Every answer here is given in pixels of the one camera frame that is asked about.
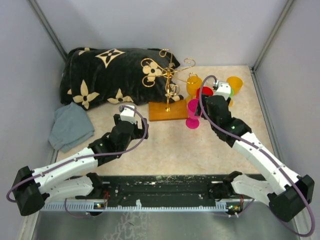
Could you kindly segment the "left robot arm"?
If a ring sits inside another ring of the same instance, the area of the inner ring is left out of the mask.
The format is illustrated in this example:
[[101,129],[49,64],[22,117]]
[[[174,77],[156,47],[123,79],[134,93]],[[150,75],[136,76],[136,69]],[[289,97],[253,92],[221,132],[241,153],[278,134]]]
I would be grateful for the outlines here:
[[104,185],[96,173],[76,174],[119,159],[133,150],[131,141],[142,143],[149,136],[146,118],[141,118],[141,128],[134,117],[115,114],[113,118],[112,130],[78,153],[44,167],[24,166],[17,171],[6,198],[17,205],[21,216],[32,215],[60,199],[97,199],[103,195]]

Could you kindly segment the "green plastic wine glass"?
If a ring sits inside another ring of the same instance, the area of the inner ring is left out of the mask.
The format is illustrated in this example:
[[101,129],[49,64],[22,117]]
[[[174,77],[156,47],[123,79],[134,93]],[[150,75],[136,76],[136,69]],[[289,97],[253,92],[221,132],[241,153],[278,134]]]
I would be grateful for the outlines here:
[[229,95],[229,97],[232,98],[233,95],[234,95],[234,90],[233,90],[233,88],[230,86],[230,95]]

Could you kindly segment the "pink plastic wine glass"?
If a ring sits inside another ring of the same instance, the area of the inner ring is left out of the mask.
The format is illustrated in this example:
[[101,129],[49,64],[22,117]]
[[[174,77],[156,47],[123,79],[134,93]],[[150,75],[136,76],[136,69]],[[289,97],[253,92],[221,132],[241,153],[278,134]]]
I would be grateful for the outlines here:
[[198,128],[200,125],[200,121],[199,121],[200,116],[196,115],[198,103],[199,103],[199,100],[195,98],[190,100],[187,104],[188,118],[185,121],[185,125],[192,130]]

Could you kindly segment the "red plastic wine glass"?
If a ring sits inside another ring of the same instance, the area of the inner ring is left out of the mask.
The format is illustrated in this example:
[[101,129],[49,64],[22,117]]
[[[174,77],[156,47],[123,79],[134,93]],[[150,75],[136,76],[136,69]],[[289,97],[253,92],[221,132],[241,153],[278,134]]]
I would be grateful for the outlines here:
[[[214,94],[214,91],[210,87],[204,86],[202,88],[202,92],[201,93],[203,95],[212,96]],[[200,96],[200,88],[198,88],[196,90],[196,99],[199,99],[199,96]]]

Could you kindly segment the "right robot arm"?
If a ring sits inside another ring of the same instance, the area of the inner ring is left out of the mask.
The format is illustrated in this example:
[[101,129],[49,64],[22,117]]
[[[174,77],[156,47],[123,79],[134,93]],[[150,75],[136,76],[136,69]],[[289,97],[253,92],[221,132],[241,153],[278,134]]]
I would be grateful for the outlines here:
[[227,197],[253,198],[267,205],[285,223],[311,203],[314,180],[307,174],[299,175],[276,158],[243,120],[232,116],[229,101],[223,96],[202,95],[196,115],[207,119],[217,137],[241,153],[264,178],[257,180],[233,171],[223,179],[223,192]]

